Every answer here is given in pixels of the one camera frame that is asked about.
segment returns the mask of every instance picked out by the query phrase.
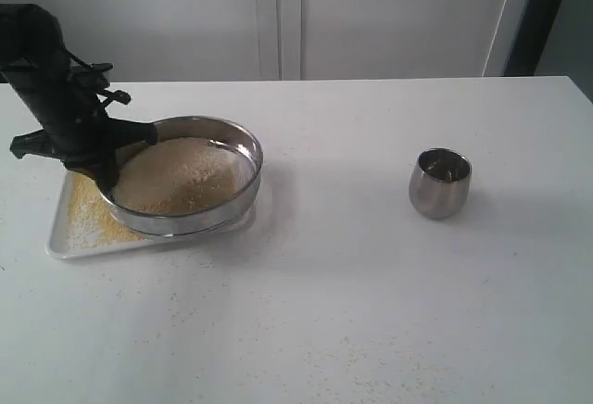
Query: yellow crumbs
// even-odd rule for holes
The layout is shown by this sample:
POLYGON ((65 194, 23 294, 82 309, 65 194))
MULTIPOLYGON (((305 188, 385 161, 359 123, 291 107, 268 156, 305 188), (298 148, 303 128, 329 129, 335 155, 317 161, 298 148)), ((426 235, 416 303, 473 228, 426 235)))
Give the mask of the yellow crumbs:
POLYGON ((72 173, 68 233, 70 245, 77 248, 96 248, 142 239, 111 217, 95 182, 77 172, 72 173))

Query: robotic arm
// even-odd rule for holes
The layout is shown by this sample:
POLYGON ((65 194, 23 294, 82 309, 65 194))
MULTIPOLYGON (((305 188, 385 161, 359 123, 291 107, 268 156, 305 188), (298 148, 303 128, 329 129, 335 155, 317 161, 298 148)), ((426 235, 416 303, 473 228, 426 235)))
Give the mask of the robotic arm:
POLYGON ((43 127, 15 137, 12 153, 57 158, 67 169, 113 187, 119 179, 116 151, 140 141, 153 145, 158 135, 152 123, 106 113, 113 101, 131 101, 127 93, 107 89, 104 73, 112 68, 76 58, 64 45, 57 19, 39 6, 0 4, 0 72, 43 127))

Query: rice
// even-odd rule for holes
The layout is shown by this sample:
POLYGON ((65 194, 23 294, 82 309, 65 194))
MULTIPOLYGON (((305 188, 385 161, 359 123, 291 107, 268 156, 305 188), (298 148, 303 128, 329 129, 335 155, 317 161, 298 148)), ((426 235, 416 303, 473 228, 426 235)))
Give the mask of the rice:
POLYGON ((153 214, 184 214, 223 203, 237 191, 240 157, 200 138, 150 146, 120 169, 115 201, 153 214))

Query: white cabinet door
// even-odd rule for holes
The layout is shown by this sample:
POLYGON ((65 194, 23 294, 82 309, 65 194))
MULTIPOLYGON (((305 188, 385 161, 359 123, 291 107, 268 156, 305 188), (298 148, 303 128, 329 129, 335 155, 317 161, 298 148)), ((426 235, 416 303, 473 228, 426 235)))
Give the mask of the white cabinet door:
POLYGON ((524 2, 302 0, 301 76, 419 78, 502 72, 524 2), (500 27, 502 38, 497 38, 500 27), (487 72, 490 58, 497 65, 487 72))
POLYGON ((113 62, 114 81, 278 78, 275 0, 259 12, 264 0, 0 1, 55 14, 67 47, 113 62))

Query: bowl rim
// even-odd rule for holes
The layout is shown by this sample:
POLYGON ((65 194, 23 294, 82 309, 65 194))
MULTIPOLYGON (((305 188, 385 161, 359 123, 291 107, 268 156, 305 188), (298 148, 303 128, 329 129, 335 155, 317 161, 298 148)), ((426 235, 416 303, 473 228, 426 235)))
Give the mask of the bowl rim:
POLYGON ((103 197, 103 200, 105 202, 107 202, 111 207, 118 208, 118 209, 121 209, 121 210, 127 212, 128 214, 132 214, 137 217, 144 217, 147 219, 166 220, 166 219, 179 219, 179 218, 183 218, 183 217, 194 217, 194 216, 198 216, 200 214, 209 213, 215 209, 219 209, 219 208, 222 208, 222 207, 228 205, 229 203, 234 201, 237 197, 241 196, 245 191, 247 191, 251 187, 251 185, 258 179, 259 174, 261 173, 261 168, 263 167, 263 149, 261 148, 261 143, 259 142, 258 138, 249 129, 240 125, 239 123, 235 123, 234 121, 230 121, 227 119, 221 119, 219 117, 210 117, 210 116, 204 116, 204 115, 184 115, 184 116, 180 116, 180 117, 167 117, 165 119, 153 121, 152 124, 159 125, 161 123, 165 123, 165 122, 172 121, 172 120, 213 120, 213 121, 217 121, 220 123, 224 123, 228 126, 232 126, 235 129, 239 130, 241 133, 244 133, 254 143, 254 145, 256 147, 257 155, 259 156, 258 161, 254 162, 254 163, 256 163, 256 168, 255 168, 255 171, 253 172, 253 174, 251 175, 251 177, 249 178, 249 180, 243 185, 243 187, 240 190, 238 190, 236 193, 234 193, 234 195, 232 197, 227 198, 224 202, 222 202, 218 205, 214 205, 212 207, 206 208, 206 209, 200 209, 199 211, 195 211, 195 212, 185 212, 182 214, 163 214, 163 213, 151 214, 148 212, 135 211, 133 209, 129 209, 129 208, 123 207, 122 205, 117 204, 115 201, 111 200, 99 186, 97 186, 97 189, 99 190, 99 193, 103 197))

